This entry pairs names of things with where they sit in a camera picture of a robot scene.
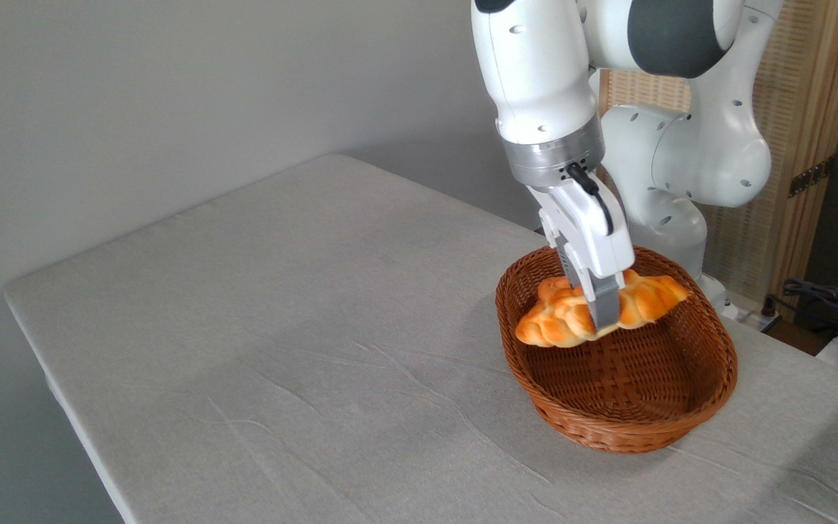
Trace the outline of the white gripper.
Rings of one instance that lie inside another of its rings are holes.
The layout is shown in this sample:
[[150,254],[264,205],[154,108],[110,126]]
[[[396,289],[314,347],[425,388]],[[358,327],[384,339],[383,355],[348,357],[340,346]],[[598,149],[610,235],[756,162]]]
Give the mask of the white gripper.
[[586,296],[596,331],[616,325],[624,271],[635,262],[618,200],[590,170],[566,170],[551,186],[530,188],[548,244],[572,289]]

